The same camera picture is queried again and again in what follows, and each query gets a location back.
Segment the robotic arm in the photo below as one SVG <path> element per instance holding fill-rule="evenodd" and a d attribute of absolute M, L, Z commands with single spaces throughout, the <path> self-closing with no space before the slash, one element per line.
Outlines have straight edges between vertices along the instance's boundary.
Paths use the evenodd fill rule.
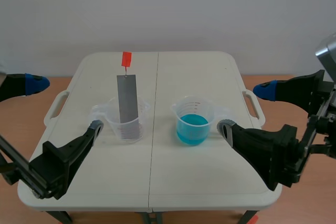
<path fill-rule="evenodd" d="M 0 71 L 0 102 L 21 95 L 45 90 L 49 81 L 31 74 L 8 74 Z M 51 142 L 43 143 L 43 151 L 31 162 L 24 159 L 1 135 L 0 150 L 12 161 L 8 163 L 0 153 L 0 173 L 10 185 L 22 180 L 39 199 L 61 198 L 68 190 L 80 165 L 90 152 L 101 132 L 103 123 L 93 121 L 83 136 L 56 148 Z"/>
<path fill-rule="evenodd" d="M 288 187 L 297 183 L 311 154 L 336 158 L 336 34 L 321 43 L 316 56 L 333 82 L 324 81 L 324 70 L 320 70 L 287 81 L 266 82 L 253 90 L 264 100 L 289 102 L 308 112 L 301 141 L 296 139 L 297 128 L 286 124 L 278 132 L 244 129 L 231 120 L 217 125 L 219 133 L 270 190 L 278 183 Z M 325 135 L 325 144 L 313 144 L 317 133 Z"/>

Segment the plastic measuring cup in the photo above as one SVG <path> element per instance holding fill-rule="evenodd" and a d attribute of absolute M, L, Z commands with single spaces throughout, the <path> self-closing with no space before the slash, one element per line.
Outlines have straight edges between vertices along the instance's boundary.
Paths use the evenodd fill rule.
<path fill-rule="evenodd" d="M 145 134 L 145 124 L 149 109 L 150 105 L 141 97 L 138 97 L 138 118 L 127 123 L 120 123 L 119 101 L 118 98 L 112 98 L 107 103 L 92 107 L 89 122 L 103 117 L 119 139 L 127 142 L 136 142 Z"/>
<path fill-rule="evenodd" d="M 211 101 L 188 96 L 171 106 L 175 113 L 176 132 L 179 139 L 190 145 L 201 144 L 207 137 L 216 118 L 227 117 L 229 110 L 215 106 Z"/>

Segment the red clip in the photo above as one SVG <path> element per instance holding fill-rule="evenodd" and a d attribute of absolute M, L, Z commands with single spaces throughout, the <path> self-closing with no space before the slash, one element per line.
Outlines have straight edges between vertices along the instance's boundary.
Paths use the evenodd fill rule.
<path fill-rule="evenodd" d="M 132 53 L 131 52 L 122 52 L 122 62 L 123 67 L 129 68 L 131 66 Z"/>

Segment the wooden floor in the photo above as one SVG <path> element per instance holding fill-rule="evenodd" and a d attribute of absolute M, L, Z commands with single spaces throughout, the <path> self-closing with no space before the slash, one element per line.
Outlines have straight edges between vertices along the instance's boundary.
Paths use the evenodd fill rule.
<path fill-rule="evenodd" d="M 272 79 L 289 76 L 245 76 L 248 89 Z M 31 97 L 17 97 L 0 103 L 0 133 L 27 159 L 33 153 L 45 129 L 43 118 L 55 96 L 66 89 L 70 78 L 50 78 L 51 86 Z M 265 130 L 277 131 L 284 124 L 298 127 L 301 138 L 307 114 L 300 108 L 282 102 L 260 100 L 266 116 Z M 234 211 L 188 211 L 165 213 L 165 224 L 234 224 L 239 219 Z M 139 215 L 129 212 L 71 212 L 74 223 L 103 224 L 141 223 Z M 261 211 L 258 224 L 331 224 L 336 222 L 336 160 L 313 155 L 308 161 L 300 183 L 284 188 L 279 200 L 269 209 Z M 44 212 L 27 208 L 17 196 L 17 184 L 9 186 L 0 178 L 0 224 L 56 224 Z"/>

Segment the white folding table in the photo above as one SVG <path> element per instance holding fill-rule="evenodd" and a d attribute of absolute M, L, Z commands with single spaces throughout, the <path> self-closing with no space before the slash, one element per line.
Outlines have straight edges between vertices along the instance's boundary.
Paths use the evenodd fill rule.
<path fill-rule="evenodd" d="M 60 147 L 82 135 L 92 106 L 117 97 L 116 75 L 124 74 L 121 52 L 100 52 L 85 57 L 67 90 L 61 92 L 46 117 L 42 143 Z M 175 132 L 170 106 L 186 95 L 208 98 L 231 110 L 236 122 L 259 129 L 265 117 L 251 91 L 245 89 L 234 59 L 223 52 L 136 52 L 128 74 L 136 74 L 137 90 L 151 109 L 145 137 L 127 144 L 108 124 L 78 169 L 67 193 L 59 200 L 36 199 L 22 182 L 21 201 L 71 223 L 66 211 L 247 210 L 273 204 L 281 193 L 270 191 L 256 171 L 216 132 L 199 146 L 185 146 Z M 251 99 L 258 118 L 248 112 Z M 62 101 L 66 102 L 55 116 Z M 143 214 L 149 222 L 148 215 Z"/>

